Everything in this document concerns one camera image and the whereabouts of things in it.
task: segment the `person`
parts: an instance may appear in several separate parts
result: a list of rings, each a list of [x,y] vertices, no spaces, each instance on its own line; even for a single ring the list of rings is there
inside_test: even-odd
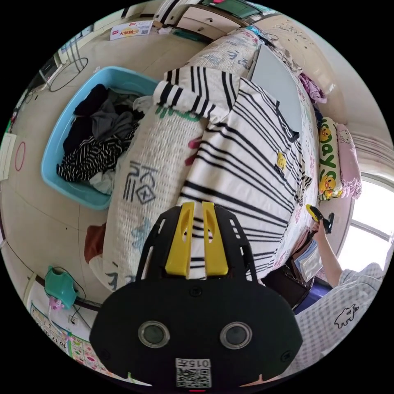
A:
[[[314,239],[332,290],[296,315],[303,344],[280,377],[310,367],[349,334],[375,298],[393,255],[394,243],[387,254],[384,270],[377,263],[369,264],[360,272],[342,270],[327,240],[323,222],[316,223],[312,231],[316,231]]]

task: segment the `striped clothing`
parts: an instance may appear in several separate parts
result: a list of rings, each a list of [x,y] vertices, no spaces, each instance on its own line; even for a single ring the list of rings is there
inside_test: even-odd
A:
[[[77,149],[64,156],[61,164],[56,165],[56,173],[67,182],[82,182],[89,181],[99,172],[115,170],[118,158],[127,151],[137,127],[138,123],[135,123],[124,139],[113,135],[104,141],[93,136],[82,141]]]
[[[178,204],[211,201],[235,213],[251,242],[257,272],[269,269],[291,214],[303,204],[311,183],[299,133],[289,128],[279,102],[240,76],[203,67],[166,73],[153,102],[209,121]],[[190,277],[204,275],[197,204]]]

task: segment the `window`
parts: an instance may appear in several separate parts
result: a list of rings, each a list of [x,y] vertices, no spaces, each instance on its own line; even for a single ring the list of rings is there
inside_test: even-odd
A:
[[[338,258],[342,269],[361,271],[370,263],[378,263],[383,269],[393,236],[394,185],[365,175]]]

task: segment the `floor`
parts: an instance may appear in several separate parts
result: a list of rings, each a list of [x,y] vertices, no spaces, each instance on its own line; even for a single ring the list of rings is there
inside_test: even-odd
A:
[[[87,299],[103,302],[110,294],[93,275],[83,257],[87,227],[106,221],[107,211],[92,211],[49,188],[40,165],[52,129],[62,110],[97,67],[120,66],[161,79],[167,70],[182,66],[205,44],[174,35],[130,37],[109,41],[109,32],[80,50],[89,63],[66,87],[47,89],[29,97],[21,108],[12,133],[17,136],[9,178],[1,183],[1,218],[8,245],[2,250],[6,265],[22,262],[45,277],[48,266],[67,269],[84,288]],[[75,75],[70,66],[52,89]]]

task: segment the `hand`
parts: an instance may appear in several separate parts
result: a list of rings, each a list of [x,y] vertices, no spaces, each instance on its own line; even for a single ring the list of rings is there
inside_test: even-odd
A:
[[[326,234],[325,234],[325,228],[324,228],[324,224],[323,221],[320,220],[319,223],[314,223],[312,228],[311,228],[312,232],[315,232],[315,235],[313,236],[313,239],[317,242],[320,243],[321,241],[324,241],[327,239]]]

